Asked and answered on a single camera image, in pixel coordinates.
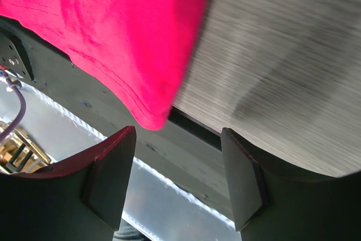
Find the red t shirt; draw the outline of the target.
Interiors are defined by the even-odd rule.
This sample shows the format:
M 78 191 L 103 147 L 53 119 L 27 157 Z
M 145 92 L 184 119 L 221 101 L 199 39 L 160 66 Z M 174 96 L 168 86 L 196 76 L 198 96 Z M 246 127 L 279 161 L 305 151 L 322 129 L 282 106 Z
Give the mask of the red t shirt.
M 111 90 L 145 129 L 161 129 L 208 0 L 1 0 L 17 20 Z

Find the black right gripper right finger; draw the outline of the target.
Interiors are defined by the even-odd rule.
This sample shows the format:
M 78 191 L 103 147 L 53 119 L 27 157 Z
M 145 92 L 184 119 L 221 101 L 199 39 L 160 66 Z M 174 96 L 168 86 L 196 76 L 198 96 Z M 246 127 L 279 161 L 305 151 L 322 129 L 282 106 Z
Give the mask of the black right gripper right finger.
M 293 165 L 234 130 L 221 133 L 242 240 L 359 240 L 360 173 L 331 177 Z

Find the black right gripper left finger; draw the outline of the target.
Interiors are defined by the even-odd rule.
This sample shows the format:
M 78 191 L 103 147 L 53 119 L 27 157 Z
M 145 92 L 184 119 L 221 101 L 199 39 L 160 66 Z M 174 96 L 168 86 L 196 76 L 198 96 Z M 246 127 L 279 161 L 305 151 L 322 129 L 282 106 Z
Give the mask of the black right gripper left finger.
M 127 126 L 34 173 L 1 175 L 2 240 L 112 240 L 137 140 Z

